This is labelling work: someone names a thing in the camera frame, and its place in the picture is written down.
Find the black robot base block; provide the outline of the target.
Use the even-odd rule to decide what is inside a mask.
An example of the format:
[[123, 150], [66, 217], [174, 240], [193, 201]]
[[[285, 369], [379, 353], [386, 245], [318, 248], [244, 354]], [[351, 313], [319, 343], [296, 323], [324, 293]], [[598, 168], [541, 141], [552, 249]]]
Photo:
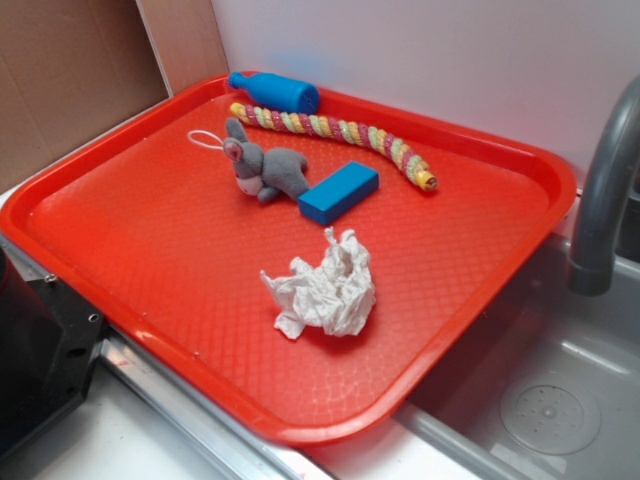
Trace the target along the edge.
[[105, 319], [59, 279], [24, 279], [1, 254], [1, 460], [86, 399]]

